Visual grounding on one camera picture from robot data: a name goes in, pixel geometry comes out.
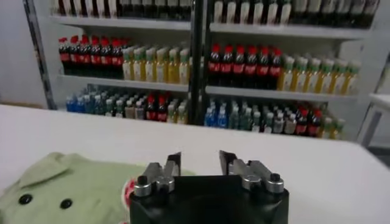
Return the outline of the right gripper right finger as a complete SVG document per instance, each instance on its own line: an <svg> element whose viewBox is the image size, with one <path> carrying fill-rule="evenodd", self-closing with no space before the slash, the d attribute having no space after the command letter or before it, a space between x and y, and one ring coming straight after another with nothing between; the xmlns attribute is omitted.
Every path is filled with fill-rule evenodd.
<svg viewBox="0 0 390 224"><path fill-rule="evenodd" d="M241 177L242 187L252 191L256 186L264 187L272 194L284 192L284 180L278 173L271 172L262 162L238 159L234 153L219 151L222 173Z"/></svg>

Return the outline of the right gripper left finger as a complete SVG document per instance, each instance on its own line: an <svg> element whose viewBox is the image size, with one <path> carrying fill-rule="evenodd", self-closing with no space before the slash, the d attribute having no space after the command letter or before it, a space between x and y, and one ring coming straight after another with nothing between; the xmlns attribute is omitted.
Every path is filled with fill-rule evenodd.
<svg viewBox="0 0 390 224"><path fill-rule="evenodd" d="M181 153L167 157L164 166L160 163L149 163L134 185L133 193L137 197L148 197L153 191L170 193L175 189L175 177L181 176Z"/></svg>

